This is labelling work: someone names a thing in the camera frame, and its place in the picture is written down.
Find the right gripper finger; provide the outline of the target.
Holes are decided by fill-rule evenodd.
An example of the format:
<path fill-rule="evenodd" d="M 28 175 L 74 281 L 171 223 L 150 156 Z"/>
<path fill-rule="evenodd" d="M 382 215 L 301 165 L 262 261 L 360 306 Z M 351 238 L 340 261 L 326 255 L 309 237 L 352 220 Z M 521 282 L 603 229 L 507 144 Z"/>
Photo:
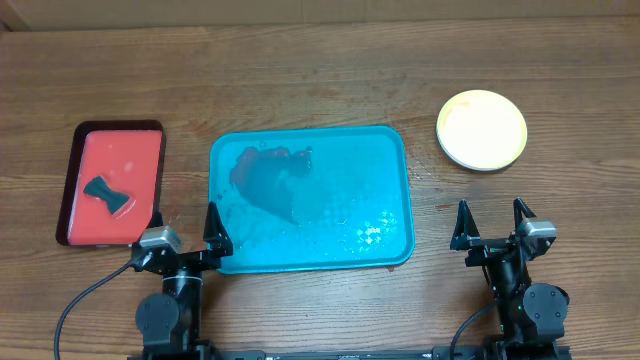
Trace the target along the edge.
<path fill-rule="evenodd" d="M 467 201 L 461 200 L 458 204 L 456 225 L 451 238 L 450 249 L 455 251 L 470 250 L 479 240 L 479 230 Z"/>
<path fill-rule="evenodd" d="M 521 197 L 516 197 L 513 201 L 514 224 L 520 225 L 525 218 L 534 218 L 534 212 L 527 206 Z"/>

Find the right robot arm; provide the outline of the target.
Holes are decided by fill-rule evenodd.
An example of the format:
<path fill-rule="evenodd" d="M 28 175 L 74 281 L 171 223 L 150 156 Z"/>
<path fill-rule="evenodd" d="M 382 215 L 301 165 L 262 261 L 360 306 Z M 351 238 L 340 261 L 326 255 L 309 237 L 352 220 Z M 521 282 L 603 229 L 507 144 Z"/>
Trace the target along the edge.
<path fill-rule="evenodd" d="M 506 238 L 483 239 L 466 201 L 458 205 L 450 248 L 465 251 L 465 265 L 483 270 L 493 302 L 471 315 L 453 336 L 449 359 L 569 359 L 570 350 L 557 345 L 565 335 L 570 297 L 562 288 L 534 283 L 527 263 L 546 254 L 557 229 L 538 218 L 520 198 L 513 201 L 514 230 Z M 495 310 L 501 332 L 479 346 L 458 345 L 462 333 L 478 318 Z"/>

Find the yellow-green plate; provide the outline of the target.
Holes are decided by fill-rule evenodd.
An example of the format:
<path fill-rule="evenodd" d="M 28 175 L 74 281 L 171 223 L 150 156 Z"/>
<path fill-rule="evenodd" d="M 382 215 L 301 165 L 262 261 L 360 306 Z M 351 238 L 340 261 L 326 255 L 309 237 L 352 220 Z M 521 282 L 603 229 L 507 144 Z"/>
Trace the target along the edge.
<path fill-rule="evenodd" d="M 488 90 L 468 90 L 450 98 L 437 116 L 437 139 L 439 132 L 519 134 L 528 139 L 526 120 L 519 108 Z"/>

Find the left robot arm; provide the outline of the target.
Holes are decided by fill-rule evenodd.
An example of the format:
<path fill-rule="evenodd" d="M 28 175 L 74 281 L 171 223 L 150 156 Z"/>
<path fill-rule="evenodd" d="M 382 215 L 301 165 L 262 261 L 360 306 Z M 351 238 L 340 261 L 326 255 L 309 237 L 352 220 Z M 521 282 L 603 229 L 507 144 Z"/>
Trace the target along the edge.
<path fill-rule="evenodd" d="M 131 267 L 162 277 L 162 290 L 144 298 L 135 322 L 143 337 L 143 359 L 218 359 L 213 343 L 200 338 L 203 273 L 216 271 L 233 254 L 215 203 L 208 204 L 203 241 L 207 247 L 184 252 L 169 226 L 149 228 L 132 247 Z"/>

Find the white plate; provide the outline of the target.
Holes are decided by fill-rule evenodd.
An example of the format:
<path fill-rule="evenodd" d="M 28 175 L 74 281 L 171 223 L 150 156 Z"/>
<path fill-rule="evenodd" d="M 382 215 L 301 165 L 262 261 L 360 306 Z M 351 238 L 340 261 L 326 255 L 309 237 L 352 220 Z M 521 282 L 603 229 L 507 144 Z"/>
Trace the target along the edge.
<path fill-rule="evenodd" d="M 519 134 L 438 133 L 445 154 L 458 165 L 475 171 L 509 166 L 523 152 L 526 140 Z"/>

